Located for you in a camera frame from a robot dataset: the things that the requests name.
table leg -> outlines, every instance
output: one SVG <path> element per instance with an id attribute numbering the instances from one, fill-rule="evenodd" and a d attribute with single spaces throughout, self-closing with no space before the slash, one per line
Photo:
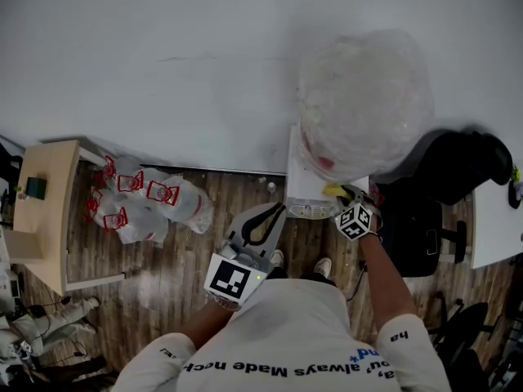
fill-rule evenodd
<path id="1" fill-rule="evenodd" d="M 79 154 L 81 159 L 90 161 L 91 163 L 94 163 L 97 166 L 103 167 L 107 165 L 107 162 L 104 158 L 102 158 L 98 154 L 94 154 L 91 151 L 86 150 L 85 148 L 80 147 Z"/>
<path id="2" fill-rule="evenodd" d="M 67 282 L 65 284 L 65 290 L 67 292 L 77 291 L 78 289 L 86 289 L 88 287 L 100 286 L 101 284 L 121 282 L 125 279 L 125 273 L 116 274 L 115 276 L 107 276 L 104 278 L 90 278 L 82 280 L 80 282 Z"/>

yellow object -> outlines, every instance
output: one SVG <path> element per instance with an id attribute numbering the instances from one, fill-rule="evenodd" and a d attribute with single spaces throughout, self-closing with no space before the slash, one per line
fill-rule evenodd
<path id="1" fill-rule="evenodd" d="M 341 185 L 336 185 L 336 184 L 332 184 L 332 185 L 326 185 L 324 187 L 324 191 L 322 192 L 323 195 L 325 196 L 340 196 L 342 198 L 346 198 L 348 200 L 354 200 L 352 198 L 352 196 L 350 196 L 346 191 L 345 189 L 343 189 L 341 187 Z"/>

wooden table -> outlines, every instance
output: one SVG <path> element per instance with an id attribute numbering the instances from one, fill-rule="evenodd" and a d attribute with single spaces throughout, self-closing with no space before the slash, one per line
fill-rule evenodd
<path id="1" fill-rule="evenodd" d="M 28 177 L 47 180 L 44 200 L 16 200 L 14 230 L 34 233 L 43 255 L 40 264 L 27 268 L 59 295 L 67 291 L 118 282 L 125 274 L 67 282 L 67 228 L 69 202 L 78 160 L 86 159 L 104 165 L 102 157 L 80 147 L 77 140 L 36 145 L 27 148 L 20 170 L 19 185 L 25 187 Z"/>

white desk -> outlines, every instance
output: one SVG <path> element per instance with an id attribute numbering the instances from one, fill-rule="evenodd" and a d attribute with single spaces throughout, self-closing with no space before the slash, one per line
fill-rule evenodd
<path id="1" fill-rule="evenodd" d="M 523 252 L 523 206 L 508 205 L 508 185 L 489 180 L 474 191 L 473 269 Z"/>

floor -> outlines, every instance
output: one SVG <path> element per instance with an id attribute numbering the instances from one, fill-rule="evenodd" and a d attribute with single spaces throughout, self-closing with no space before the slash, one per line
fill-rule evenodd
<path id="1" fill-rule="evenodd" d="M 74 182 L 69 218 L 68 279 L 100 277 L 120 271 L 128 279 L 102 287 L 73 292 L 73 298 L 97 296 L 102 306 L 92 311 L 89 319 L 98 328 L 96 336 L 78 335 L 77 343 L 68 341 L 42 358 L 53 363 L 66 359 L 75 349 L 83 347 L 91 356 L 103 354 L 116 370 L 121 370 L 144 346 L 154 338 L 176 331 L 189 316 L 205 302 L 203 281 L 210 256 L 217 249 L 226 227 L 237 213 L 259 203 L 283 199 L 284 178 L 268 177 L 277 190 L 269 194 L 260 176 L 225 174 L 220 172 L 186 171 L 184 177 L 207 190 L 214 202 L 215 220 L 205 235 L 192 233 L 183 225 L 171 225 L 162 247 L 151 242 L 122 245 L 117 234 L 106 233 L 95 223 L 83 217 L 89 189 L 95 183 L 92 166 L 81 163 Z M 463 200 L 444 210 L 444 226 L 452 229 L 457 220 L 471 228 L 472 201 Z M 308 221 L 288 219 L 280 238 L 292 277 L 310 269 L 323 255 L 333 259 L 332 279 L 348 297 L 358 279 L 357 247 L 337 233 L 328 220 Z M 444 240 L 443 252 L 452 253 Z M 45 285 L 24 267 L 23 300 L 26 305 L 50 303 L 58 299 Z M 434 275 L 427 278 L 406 279 L 418 307 L 418 315 L 427 327 L 439 325 L 440 304 L 436 292 L 442 291 L 451 306 L 458 298 L 466 305 L 489 302 L 487 324 L 492 324 L 503 312 L 513 268 L 507 261 L 472 270 L 466 264 L 440 263 Z M 347 304 L 353 335 L 372 342 L 376 336 L 369 286 L 364 276 L 359 291 Z M 475 343 L 484 368 L 503 348 L 505 322 L 490 341 L 481 334 Z M 71 364 L 80 358 L 67 359 L 60 364 Z"/>

